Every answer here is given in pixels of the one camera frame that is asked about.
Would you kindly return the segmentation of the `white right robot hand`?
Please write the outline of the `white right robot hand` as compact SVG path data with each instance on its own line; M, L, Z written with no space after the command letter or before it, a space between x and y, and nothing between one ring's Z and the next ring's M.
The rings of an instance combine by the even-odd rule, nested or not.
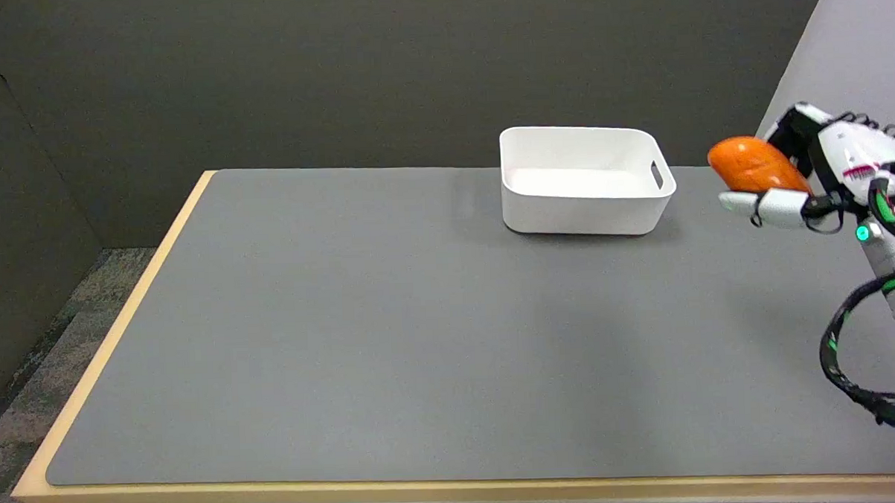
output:
M753 226L821 231L825 217L871 213L878 176L895 205L895 125L868 115L833 115L807 102L785 111L762 138L734 136L710 148L707 160L727 191L723 208Z

